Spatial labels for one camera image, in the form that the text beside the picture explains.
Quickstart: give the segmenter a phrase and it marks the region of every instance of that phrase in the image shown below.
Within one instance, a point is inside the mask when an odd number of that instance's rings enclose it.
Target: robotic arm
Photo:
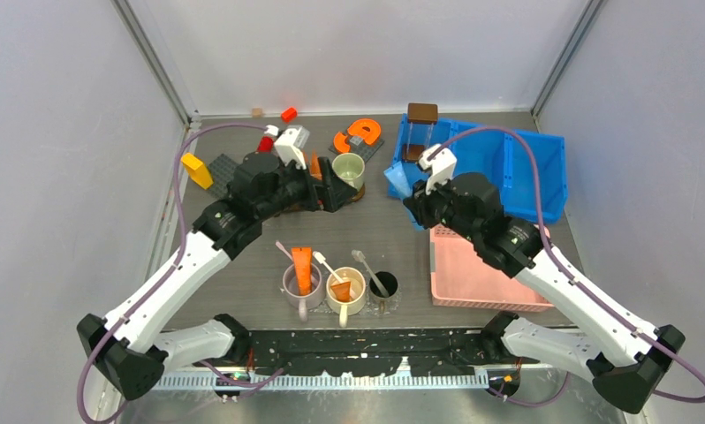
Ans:
[[[303,127],[290,126],[275,142],[279,157],[259,152],[244,157],[228,194],[206,207],[193,223],[183,260],[97,355],[95,366],[126,400],[141,397],[163,374],[179,367],[207,358],[238,362],[246,357],[248,331],[227,314],[195,328],[162,332],[163,327],[205,281],[262,234],[264,221],[296,205],[335,212],[357,193],[337,177],[325,157],[319,158],[321,180],[311,177],[300,151],[307,136]],[[77,332],[88,357],[129,307],[175,267],[176,258],[173,254],[103,318],[88,314],[80,321]]]
[[[430,177],[415,183],[403,200],[417,223],[426,228],[442,224],[458,233],[486,264],[540,293],[587,334],[573,336],[501,312],[481,332],[485,351],[503,357],[508,352],[567,370],[591,382],[617,408],[638,413],[671,365],[671,359],[642,335],[677,353],[685,342],[683,334],[670,325],[657,328],[626,310],[552,246],[558,263],[575,278],[566,276],[543,249],[540,229],[505,215],[497,187],[484,175],[471,172],[452,178],[456,157],[449,149],[430,159],[439,147],[423,152],[418,165]],[[614,319],[580,290],[582,285],[636,330]]]

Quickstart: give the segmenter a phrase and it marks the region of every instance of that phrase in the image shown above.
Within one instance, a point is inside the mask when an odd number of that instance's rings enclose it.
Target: blue plastic tray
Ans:
[[[439,119],[431,130],[428,145],[443,143],[458,133],[478,126],[482,124]],[[410,145],[425,144],[428,127],[429,125],[409,124],[407,115],[402,116],[392,165],[401,162],[402,146],[408,139]],[[563,215],[563,208],[568,199],[564,138],[538,132],[515,131],[532,148],[537,161],[540,171],[542,217],[546,223],[556,223]],[[465,172],[484,174],[491,183],[499,187],[501,202],[507,214],[537,222],[529,156],[512,136],[502,132],[481,132],[453,143],[450,149],[457,157],[454,175]],[[414,163],[402,163],[402,169],[410,185],[419,179],[428,178]],[[389,196],[400,198],[392,184],[389,185]]]

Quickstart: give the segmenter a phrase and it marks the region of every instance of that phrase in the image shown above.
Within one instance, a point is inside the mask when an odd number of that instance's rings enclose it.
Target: pink plastic tray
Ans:
[[[441,225],[430,229],[430,263],[434,305],[520,312],[553,307],[534,290],[483,263],[470,242]]]

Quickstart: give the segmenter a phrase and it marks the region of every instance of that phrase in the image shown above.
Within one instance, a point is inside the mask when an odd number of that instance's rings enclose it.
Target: tabletop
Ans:
[[[503,125],[537,131],[526,112],[442,114],[486,125]],[[382,127],[381,148],[366,163],[365,195],[334,214],[295,212],[268,220],[263,234],[248,246],[234,262],[212,276],[173,316],[167,328],[183,329],[204,323],[216,314],[231,314],[249,329],[334,329],[338,316],[322,304],[301,322],[281,292],[281,278],[291,265],[276,247],[281,241],[292,246],[311,246],[322,252],[334,268],[349,266],[368,275],[352,256],[361,250],[374,271],[389,271],[399,283],[396,309],[379,314],[371,306],[348,321],[351,329],[387,328],[457,328],[484,326],[495,310],[466,307],[436,307],[430,293],[429,242],[427,231],[416,231],[400,201],[387,196],[383,171],[390,166],[402,115],[297,117],[293,125],[303,125],[310,132],[304,151],[315,149],[330,160],[334,135],[361,117],[371,117]],[[205,120],[202,128],[229,120]],[[283,126],[278,117],[236,119],[261,125]],[[262,133],[230,128],[200,137],[195,154],[211,163],[221,154],[239,161],[256,149]],[[192,223],[210,203],[210,194],[189,181],[184,198],[186,222]],[[572,264],[580,268],[579,254],[565,217],[550,226],[553,242]],[[328,272],[323,273],[326,281]],[[525,313],[527,319],[544,326],[569,326],[571,323],[555,308],[540,313]]]

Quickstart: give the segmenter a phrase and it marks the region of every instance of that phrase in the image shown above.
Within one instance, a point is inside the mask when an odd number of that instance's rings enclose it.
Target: cup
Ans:
[[[347,184],[358,190],[358,196],[364,193],[363,172],[366,170],[366,161],[354,153],[343,153],[334,158],[331,169]]]
[[[335,272],[350,280],[350,289],[355,293],[355,297],[349,302],[340,302],[331,290],[331,286],[339,284],[339,281],[330,275],[327,278],[327,303],[332,311],[339,314],[339,326],[347,327],[347,317],[360,312],[366,305],[366,278],[355,268],[343,267],[335,269]]]
[[[385,298],[382,296],[373,278],[368,280],[368,296],[371,298],[371,304],[374,307],[378,307],[379,314],[383,314],[387,308],[390,310],[393,309],[399,301],[399,296],[397,295],[399,283],[397,282],[397,278],[390,272],[379,271],[375,274],[379,281],[381,281],[381,284],[383,284],[383,288],[389,293],[389,297]]]
[[[300,296],[298,290],[297,277],[295,276],[295,265],[288,267],[283,274],[284,296],[287,302],[298,308],[298,316],[303,322],[308,321],[308,309],[318,307],[324,301],[326,292],[322,284],[322,272],[311,264],[311,293]]]

